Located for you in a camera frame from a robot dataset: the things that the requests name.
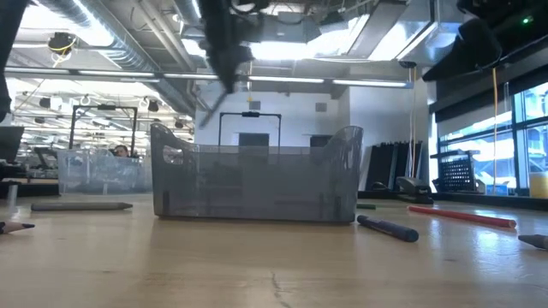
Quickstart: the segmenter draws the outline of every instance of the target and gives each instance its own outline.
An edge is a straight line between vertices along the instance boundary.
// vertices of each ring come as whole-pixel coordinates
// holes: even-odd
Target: person
[[[114,155],[118,157],[129,157],[129,151],[125,145],[117,145],[114,148]]]

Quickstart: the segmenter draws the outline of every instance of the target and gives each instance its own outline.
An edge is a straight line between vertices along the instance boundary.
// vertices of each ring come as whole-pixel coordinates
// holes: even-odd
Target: white wall
[[[212,104],[220,91],[203,92],[202,98]],[[381,142],[410,139],[410,112],[415,103],[416,139],[428,144],[428,108],[426,84],[419,81],[415,91],[375,87],[350,87],[339,100],[329,94],[294,93],[290,96],[275,92],[253,93],[253,100],[261,101],[261,113],[282,114],[282,146],[309,146],[313,134],[335,134],[340,128],[355,125],[364,129],[363,156],[360,168],[360,189],[365,189],[369,168],[370,150]],[[315,112],[316,103],[327,103],[326,113]],[[227,97],[220,111],[248,111],[247,93]],[[205,113],[197,112],[199,123]],[[238,145],[238,133],[268,133],[270,145],[277,145],[277,118],[242,118],[237,115],[223,117],[222,145]],[[207,127],[196,129],[195,143],[216,145],[218,113]]]
[[[212,104],[218,92],[206,92],[202,98]],[[329,94],[292,93],[286,96],[282,93],[253,93],[253,100],[261,102],[261,113],[282,115],[281,146],[310,146],[310,137],[314,134],[335,134],[338,130],[338,101],[331,100]],[[316,112],[316,103],[327,103],[327,112]],[[247,93],[239,92],[228,96],[219,111],[242,112],[249,111]],[[196,113],[196,122],[204,118],[204,112]],[[218,138],[218,112],[207,127],[196,129],[195,143],[201,145],[216,145]],[[277,145],[277,118],[242,118],[238,115],[223,117],[221,145],[238,145],[238,133],[268,133],[270,145]]]
[[[410,140],[410,113],[414,103],[415,136],[417,140],[422,140],[425,142],[424,145],[427,145],[426,84],[422,81],[417,82],[415,90],[351,87],[349,96],[350,124],[364,129],[360,168],[360,190],[364,190],[372,146],[382,142]]]

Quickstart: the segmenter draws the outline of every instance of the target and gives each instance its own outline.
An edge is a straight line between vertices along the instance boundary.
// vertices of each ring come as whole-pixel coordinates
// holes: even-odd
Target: marker
[[[123,202],[63,202],[33,204],[31,210],[126,210],[132,207]]]
[[[363,227],[391,235],[409,243],[413,243],[419,239],[419,233],[416,230],[396,225],[392,222],[379,221],[363,215],[358,216],[358,222]]]
[[[422,206],[408,206],[408,210],[419,212],[423,214],[433,214],[433,215],[439,215],[439,216],[445,216],[445,217],[451,217],[456,219],[462,219],[469,222],[479,222],[484,223],[496,227],[503,227],[503,228],[515,228],[515,220],[512,219],[503,219],[503,218],[495,218],[495,217],[488,217],[488,216],[482,216],[482,215],[474,215],[474,214],[467,214],[467,213],[461,213],[456,212],[452,210],[436,210],[436,209],[430,209],[425,208]]]
[[[0,222],[0,234],[8,234],[10,232],[24,230],[28,228],[34,228],[34,225],[31,223]]]
[[[356,208],[361,209],[361,210],[376,210],[377,205],[375,205],[375,204],[357,204]]]
[[[533,245],[540,249],[548,250],[548,236],[535,234],[535,235],[520,235],[518,240]]]

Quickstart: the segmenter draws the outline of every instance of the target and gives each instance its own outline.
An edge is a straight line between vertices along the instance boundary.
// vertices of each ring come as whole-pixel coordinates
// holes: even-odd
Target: gray marker
[[[123,202],[62,202],[33,204],[31,210],[126,210],[132,207]]]
[[[535,234],[535,235],[520,235],[518,240],[533,245],[540,249],[548,250],[548,236]]]

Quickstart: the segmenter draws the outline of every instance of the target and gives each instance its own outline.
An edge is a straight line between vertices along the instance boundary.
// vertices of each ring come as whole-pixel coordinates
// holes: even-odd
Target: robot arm
[[[15,35],[17,35],[26,7],[27,0],[0,1],[0,29],[2,29],[0,31],[0,123],[9,113],[11,105],[3,71],[6,69],[11,46],[15,42]]]

